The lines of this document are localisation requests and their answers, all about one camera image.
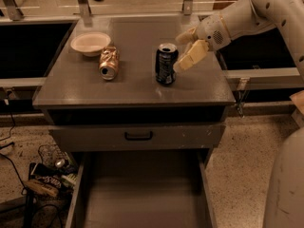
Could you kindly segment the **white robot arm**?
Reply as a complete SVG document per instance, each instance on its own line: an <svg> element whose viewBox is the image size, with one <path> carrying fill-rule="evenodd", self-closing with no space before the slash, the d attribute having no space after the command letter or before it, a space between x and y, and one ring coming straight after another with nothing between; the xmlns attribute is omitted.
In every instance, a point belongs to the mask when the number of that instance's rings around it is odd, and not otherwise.
<svg viewBox="0 0 304 228"><path fill-rule="evenodd" d="M219 50L244 35L278 29L304 77L304 3L302 0L237 0L177 36L186 50L174 64L183 72L209 50ZM304 228L304 127L281 145L269 181L263 228Z"/></svg>

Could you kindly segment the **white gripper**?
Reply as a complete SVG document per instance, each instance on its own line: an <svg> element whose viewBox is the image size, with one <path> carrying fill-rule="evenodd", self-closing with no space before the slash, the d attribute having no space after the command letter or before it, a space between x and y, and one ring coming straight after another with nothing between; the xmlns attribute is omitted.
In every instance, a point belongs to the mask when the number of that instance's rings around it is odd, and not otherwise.
<svg viewBox="0 0 304 228"><path fill-rule="evenodd" d="M180 73L204 59L209 49L219 50L228 46L231 37L221 14L215 13L204 18L197 28L190 28L179 34L176 41L182 45L189 43L186 51L173 65L174 71Z"/></svg>

